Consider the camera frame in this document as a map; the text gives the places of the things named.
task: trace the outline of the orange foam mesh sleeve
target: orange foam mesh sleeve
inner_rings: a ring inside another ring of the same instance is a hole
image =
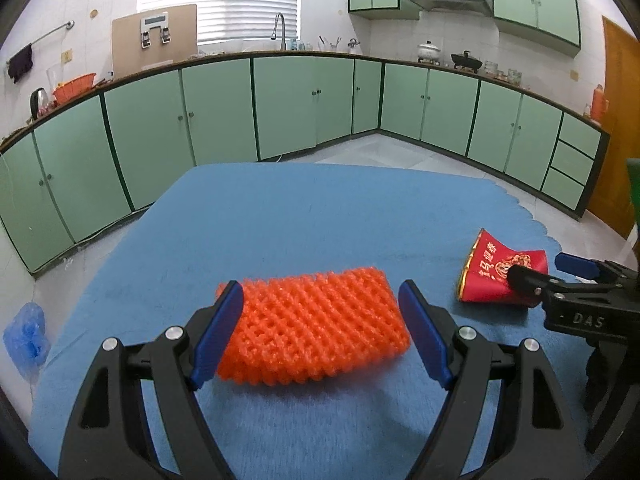
[[[396,298],[380,270],[245,280],[242,289],[244,310],[218,364],[224,380],[270,386],[318,381],[409,348]]]

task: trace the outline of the electrical outlet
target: electrical outlet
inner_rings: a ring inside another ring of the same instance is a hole
[[[68,63],[74,58],[74,51],[70,48],[60,54],[60,63]]]

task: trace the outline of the tiled floor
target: tiled floor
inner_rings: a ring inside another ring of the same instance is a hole
[[[374,134],[319,150],[293,162],[385,166],[490,178],[518,198],[533,218],[546,226],[548,234],[560,242],[564,251],[636,266],[630,253],[621,254],[625,240],[591,213],[586,213],[577,222],[542,200],[481,170],[401,140]],[[44,309],[47,335],[54,341],[85,286],[131,225],[125,225],[75,252],[36,281],[26,273],[4,236],[0,240],[0,328],[4,328],[25,302],[33,300]],[[20,378],[8,360],[4,345],[0,348],[0,383],[23,419],[28,420],[31,412],[29,385]]]

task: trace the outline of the white pot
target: white pot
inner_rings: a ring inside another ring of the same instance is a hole
[[[431,41],[418,45],[418,57],[422,59],[439,61],[440,54],[442,54],[442,51],[434,44],[431,44]]]

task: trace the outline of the red packet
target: red packet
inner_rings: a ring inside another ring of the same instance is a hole
[[[513,251],[484,229],[471,247],[458,282],[458,299],[477,303],[509,303],[536,306],[539,301],[513,292],[507,283],[507,271],[521,265],[548,274],[545,251]]]

